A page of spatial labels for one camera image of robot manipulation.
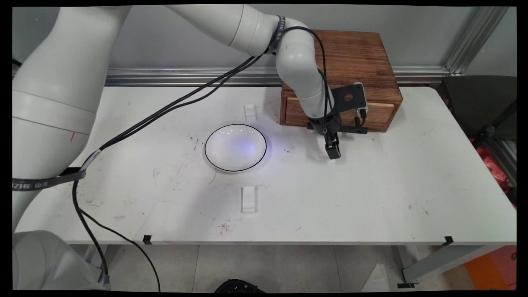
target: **table leg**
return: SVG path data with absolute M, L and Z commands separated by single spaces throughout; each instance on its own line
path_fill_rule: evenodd
M 501 247 L 496 245 L 447 245 L 420 260 L 417 260 L 416 253 L 413 255 L 412 247 L 399 246 L 398 249 L 402 257 L 405 282 L 419 283 L 425 277 L 443 273 Z

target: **black rim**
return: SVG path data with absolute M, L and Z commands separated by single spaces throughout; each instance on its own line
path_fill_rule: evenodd
M 252 166 L 248 167 L 248 168 L 245 168 L 245 169 L 241 169 L 241 170 L 227 170 L 227 169 L 224 169 L 224 168 L 221 168 L 221 167 L 218 167 L 216 166 L 213 162 L 211 162 L 211 160 L 209 160 L 209 157 L 207 156 L 207 143 L 209 142 L 209 138 L 211 138 L 211 136 L 213 136 L 213 134 L 222 129 L 222 128 L 225 128 L 225 127 L 228 127 L 228 126 L 233 126 L 233 125 L 241 125 L 241 126 L 248 126 L 248 127 L 251 127 L 253 129 L 255 129 L 258 133 L 260 133 L 260 135 L 262 136 L 262 138 L 264 139 L 264 154 L 262 154 L 262 157 L 260 158 L 260 160 L 253 164 Z M 268 150 L 268 142 L 266 141 L 266 138 L 264 137 L 264 134 L 262 134 L 261 131 L 259 131 L 257 128 L 253 127 L 253 126 L 250 126 L 250 125 L 246 125 L 246 124 L 229 124 L 229 125 L 225 125 L 225 126 L 222 126 L 218 129 L 216 129 L 213 133 L 211 133 L 211 135 L 209 135 L 209 137 L 207 137 L 207 140 L 205 141 L 205 148 L 204 148 L 204 151 L 205 151 L 205 157 L 207 158 L 207 161 L 209 161 L 209 163 L 213 164 L 214 167 L 218 168 L 218 169 L 221 169 L 223 171 L 229 171 L 229 172 L 240 172 L 240 171 L 244 171 L 244 170 L 247 170 L 247 169 L 250 169 L 250 168 L 253 168 L 255 165 L 257 165 L 258 163 L 260 163 L 260 161 L 262 161 L 262 159 L 264 159 L 264 156 L 266 155 L 266 152 Z

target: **white paper on floor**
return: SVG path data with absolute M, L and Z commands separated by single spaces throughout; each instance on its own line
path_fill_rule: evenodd
M 361 292 L 389 292 L 389 280 L 385 264 L 376 264 Z

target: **drawer front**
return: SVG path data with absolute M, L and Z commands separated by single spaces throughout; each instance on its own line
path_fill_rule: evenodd
M 303 112 L 299 100 L 295 97 L 287 97 L 286 99 L 285 124 L 305 127 L 308 123 L 308 117 L 306 117 Z M 367 103 L 367 105 L 369 107 L 369 112 L 367 113 L 367 118 L 365 120 L 365 127 L 368 127 L 373 132 L 385 132 L 391 115 L 394 112 L 394 104 Z M 355 126 L 355 116 L 355 109 L 341 113 L 343 125 Z

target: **cable strap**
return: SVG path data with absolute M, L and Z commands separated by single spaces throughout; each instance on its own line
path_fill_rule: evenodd
M 68 167 L 58 177 L 42 180 L 13 179 L 13 191 L 37 191 L 54 187 L 58 184 L 83 179 L 86 170 L 81 167 Z
M 275 32 L 273 33 L 273 36 L 271 37 L 271 40 L 268 45 L 268 49 L 264 52 L 272 52 L 277 49 L 277 46 L 279 45 L 280 39 L 282 38 L 282 34 L 284 33 L 285 23 L 286 23 L 286 17 L 280 16 L 279 17 L 279 23 L 277 24 L 277 28 L 275 29 Z

